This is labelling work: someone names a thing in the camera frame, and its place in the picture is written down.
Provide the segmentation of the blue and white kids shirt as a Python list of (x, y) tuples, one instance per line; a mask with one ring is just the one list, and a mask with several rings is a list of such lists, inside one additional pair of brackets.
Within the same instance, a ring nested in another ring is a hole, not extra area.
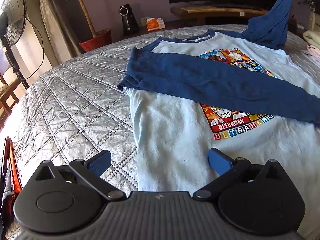
[(299, 233), (319, 239), (319, 76), (285, 53), (292, 1), (241, 33), (133, 48), (118, 88), (130, 97), (140, 191), (194, 193), (214, 179), (211, 148), (277, 159), (305, 202)]

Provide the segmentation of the dark blue zipper storage bag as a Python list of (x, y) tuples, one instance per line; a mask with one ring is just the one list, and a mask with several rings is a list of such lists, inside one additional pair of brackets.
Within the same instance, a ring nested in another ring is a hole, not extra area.
[(6, 231), (14, 220), (13, 205), (21, 191), (13, 142), (6, 137), (1, 152), (1, 239), (6, 239)]

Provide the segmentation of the pale folded clothes pile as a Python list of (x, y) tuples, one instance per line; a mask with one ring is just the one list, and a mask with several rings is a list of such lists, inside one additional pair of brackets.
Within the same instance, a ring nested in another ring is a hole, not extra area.
[(302, 53), (315, 64), (319, 65), (319, 31), (308, 30), (303, 33), (303, 38), (308, 45), (306, 46), (306, 50), (303, 50)]

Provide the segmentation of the wooden chair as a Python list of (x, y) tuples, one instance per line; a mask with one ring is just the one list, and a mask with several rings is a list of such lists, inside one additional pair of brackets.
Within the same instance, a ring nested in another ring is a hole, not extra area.
[(10, 84), (5, 81), (3, 75), (10, 69), (10, 64), (5, 56), (3, 49), (1, 49), (1, 119), (0, 126), (4, 127), (7, 117), (12, 113), (12, 108), (19, 103), (18, 97), (15, 95), (14, 90), (20, 85), (20, 80), (15, 79)]

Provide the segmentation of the red plant pot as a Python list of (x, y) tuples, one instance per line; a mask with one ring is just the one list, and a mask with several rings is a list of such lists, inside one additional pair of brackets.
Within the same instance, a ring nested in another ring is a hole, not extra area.
[(96, 37), (84, 42), (80, 42), (79, 45), (85, 52), (88, 52), (109, 45), (111, 43), (111, 29), (104, 29), (102, 31), (99, 31)]

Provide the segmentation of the beige curtain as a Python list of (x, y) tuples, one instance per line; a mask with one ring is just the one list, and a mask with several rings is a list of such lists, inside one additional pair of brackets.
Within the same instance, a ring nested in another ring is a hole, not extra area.
[(79, 40), (56, 1), (40, 0), (40, 12), (57, 62), (81, 55)]

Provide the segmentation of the orange tissue box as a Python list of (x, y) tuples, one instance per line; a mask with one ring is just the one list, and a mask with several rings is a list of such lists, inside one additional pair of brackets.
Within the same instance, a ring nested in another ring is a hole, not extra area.
[(146, 20), (146, 27), (148, 31), (164, 29), (165, 23), (161, 18), (148, 18)]

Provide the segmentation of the dark wooden tv cabinet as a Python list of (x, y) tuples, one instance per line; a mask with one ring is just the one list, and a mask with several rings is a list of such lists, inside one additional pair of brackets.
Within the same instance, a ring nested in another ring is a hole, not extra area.
[(125, 34), (123, 38), (147, 34), (147, 27), (141, 22), (144, 18), (161, 18), (164, 20), (165, 29), (177, 29), (202, 25), (222, 24), (248, 24), (249, 20), (263, 16), (267, 10), (254, 10), (242, 8), (218, 8), (210, 5), (176, 5), (176, 6), (133, 6), (133, 13), (140, 24), (139, 32)]

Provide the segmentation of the black standing fan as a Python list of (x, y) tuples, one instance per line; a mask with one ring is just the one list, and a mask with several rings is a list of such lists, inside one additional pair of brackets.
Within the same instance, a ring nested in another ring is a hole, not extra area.
[(11, 47), (21, 38), (27, 20), (25, 0), (4, 0), (1, 5), (1, 47), (17, 78), (27, 90), (29, 85), (20, 71)]

